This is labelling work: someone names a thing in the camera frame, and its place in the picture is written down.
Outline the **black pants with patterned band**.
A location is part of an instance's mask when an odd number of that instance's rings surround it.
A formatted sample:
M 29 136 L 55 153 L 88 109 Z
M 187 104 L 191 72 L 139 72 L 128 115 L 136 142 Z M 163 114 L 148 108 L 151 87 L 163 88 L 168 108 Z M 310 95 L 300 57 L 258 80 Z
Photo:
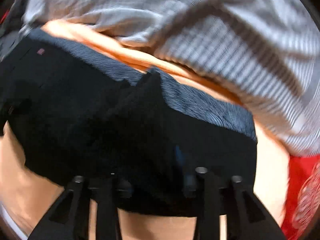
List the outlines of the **black pants with patterned band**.
M 99 187 L 115 174 L 118 206 L 131 212 L 193 217 L 197 167 L 255 180 L 249 111 L 40 29 L 1 62 L 1 123 L 27 168 L 61 186 L 83 176 Z

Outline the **peach bed sheet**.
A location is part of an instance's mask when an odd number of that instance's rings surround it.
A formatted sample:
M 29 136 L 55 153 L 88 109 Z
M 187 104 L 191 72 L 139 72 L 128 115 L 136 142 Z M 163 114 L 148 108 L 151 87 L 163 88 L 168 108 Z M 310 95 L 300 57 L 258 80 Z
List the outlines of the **peach bed sheet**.
M 98 52 L 103 58 L 111 58 L 140 71 L 151 67 L 170 74 L 184 85 L 195 87 L 210 96 L 233 104 L 239 99 L 228 90 L 198 76 L 191 70 L 177 64 L 160 60 L 142 51 L 125 48 L 118 41 L 97 33 L 82 24 L 72 24 L 63 20 L 46 23 L 42 30 L 51 37 L 75 41 Z M 289 155 L 283 145 L 259 122 L 255 122 L 257 134 L 257 170 L 254 192 L 276 222 L 281 225 L 286 215 L 286 197 L 289 181 Z M 1 138 L 1 202 L 9 223 L 20 228 L 28 236 L 52 202 L 61 193 L 61 187 L 29 171 L 24 166 L 24 155 L 9 126 L 4 128 Z M 133 233 L 129 223 L 133 217 L 127 212 L 120 213 L 124 221 L 126 239 L 140 239 L 148 231 L 157 239 L 189 239 L 191 218 L 151 218 L 142 217 L 146 227 Z

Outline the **red fabric item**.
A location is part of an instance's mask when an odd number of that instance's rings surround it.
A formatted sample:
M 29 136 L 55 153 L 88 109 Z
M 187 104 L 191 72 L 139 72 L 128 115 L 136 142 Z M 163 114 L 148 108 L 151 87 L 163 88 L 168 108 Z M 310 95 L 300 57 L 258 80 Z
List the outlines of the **red fabric item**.
M 285 218 L 281 229 L 287 239 L 298 239 L 319 207 L 319 156 L 290 157 Z

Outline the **grey striped duvet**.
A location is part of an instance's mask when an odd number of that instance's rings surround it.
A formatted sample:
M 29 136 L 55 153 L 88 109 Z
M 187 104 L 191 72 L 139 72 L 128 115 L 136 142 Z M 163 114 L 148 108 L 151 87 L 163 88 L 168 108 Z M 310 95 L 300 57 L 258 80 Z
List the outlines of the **grey striped duvet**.
M 25 27 L 58 19 L 219 81 L 293 154 L 319 154 L 319 19 L 306 0 L 27 0 Z

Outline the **dark grey jacket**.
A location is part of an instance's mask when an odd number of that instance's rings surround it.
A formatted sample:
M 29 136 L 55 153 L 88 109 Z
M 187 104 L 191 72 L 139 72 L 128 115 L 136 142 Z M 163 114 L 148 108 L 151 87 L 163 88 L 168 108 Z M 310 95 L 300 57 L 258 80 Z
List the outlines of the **dark grey jacket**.
M 1 24 L 1 61 L 21 40 L 20 29 L 27 0 L 15 0 L 8 15 Z

